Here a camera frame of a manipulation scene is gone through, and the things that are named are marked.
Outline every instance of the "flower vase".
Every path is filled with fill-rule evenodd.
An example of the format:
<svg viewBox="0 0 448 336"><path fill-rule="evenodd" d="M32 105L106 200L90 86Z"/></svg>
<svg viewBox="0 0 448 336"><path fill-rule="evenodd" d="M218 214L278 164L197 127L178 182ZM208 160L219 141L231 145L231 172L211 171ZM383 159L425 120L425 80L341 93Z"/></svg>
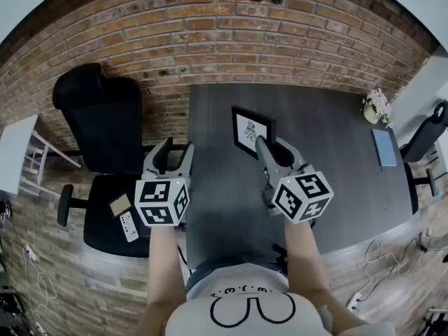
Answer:
<svg viewBox="0 0 448 336"><path fill-rule="evenodd" d="M377 122L379 121L379 115L377 115L375 111L373 111L373 107L371 104L364 105L364 117L373 125L377 124Z"/></svg>

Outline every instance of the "power outlet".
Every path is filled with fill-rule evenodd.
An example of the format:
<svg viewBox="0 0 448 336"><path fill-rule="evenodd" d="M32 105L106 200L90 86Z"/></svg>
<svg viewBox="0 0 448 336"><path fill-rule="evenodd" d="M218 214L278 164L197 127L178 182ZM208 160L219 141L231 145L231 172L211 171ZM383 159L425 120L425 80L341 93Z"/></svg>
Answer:
<svg viewBox="0 0 448 336"><path fill-rule="evenodd" d="M42 336L48 336L48 333L45 332L42 325L39 322L36 322L36 329Z"/></svg>
<svg viewBox="0 0 448 336"><path fill-rule="evenodd" d="M356 311L356 305L358 304L359 300L361 300L361 294L360 293L354 293L351 297L350 301L347 303L347 309L349 309L350 312Z"/></svg>
<svg viewBox="0 0 448 336"><path fill-rule="evenodd" d="M33 249L31 249L30 245L25 245L25 252L27 253L28 258L31 261L37 261L37 255L35 254L35 252L33 252Z"/></svg>

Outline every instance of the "blue jeans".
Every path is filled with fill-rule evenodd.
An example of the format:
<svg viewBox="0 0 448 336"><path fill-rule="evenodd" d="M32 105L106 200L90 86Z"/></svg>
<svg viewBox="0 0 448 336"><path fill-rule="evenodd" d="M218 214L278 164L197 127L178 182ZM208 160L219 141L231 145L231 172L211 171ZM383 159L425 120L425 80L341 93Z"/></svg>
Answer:
<svg viewBox="0 0 448 336"><path fill-rule="evenodd" d="M245 258L241 256L236 256L233 258L225 258L218 261L209 261L202 263L195 272L192 273L190 278L187 281L187 285L185 287L186 293L188 293L194 285L196 285L198 282L203 280L204 277L210 275L212 272L214 272L217 269L220 269L222 267L229 267L229 266L235 266L240 264L246 264L250 261L247 261ZM269 264L269 263L256 263L252 262L252 264L266 267L267 269L274 270L276 272L281 272L281 267L275 264Z"/></svg>

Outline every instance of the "white t-shirt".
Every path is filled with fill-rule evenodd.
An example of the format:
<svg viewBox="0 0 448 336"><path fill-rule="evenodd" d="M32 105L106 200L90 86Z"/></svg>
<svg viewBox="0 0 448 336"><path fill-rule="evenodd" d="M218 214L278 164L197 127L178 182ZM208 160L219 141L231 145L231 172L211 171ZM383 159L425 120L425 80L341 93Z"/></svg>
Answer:
<svg viewBox="0 0 448 336"><path fill-rule="evenodd" d="M190 290L169 318L165 336L329 336L321 315L288 280L254 264L213 271ZM343 336L394 336L389 324L364 325Z"/></svg>

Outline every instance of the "person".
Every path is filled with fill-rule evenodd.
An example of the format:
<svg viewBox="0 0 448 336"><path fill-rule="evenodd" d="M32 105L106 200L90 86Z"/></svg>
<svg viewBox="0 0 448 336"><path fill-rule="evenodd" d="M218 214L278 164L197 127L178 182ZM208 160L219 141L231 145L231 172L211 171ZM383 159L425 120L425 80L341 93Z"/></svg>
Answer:
<svg viewBox="0 0 448 336"><path fill-rule="evenodd" d="M153 227L147 308L134 335L395 335L392 325L366 323L332 294L307 222L285 219L285 238L288 278L236 257L199 266L185 288L174 228Z"/></svg>

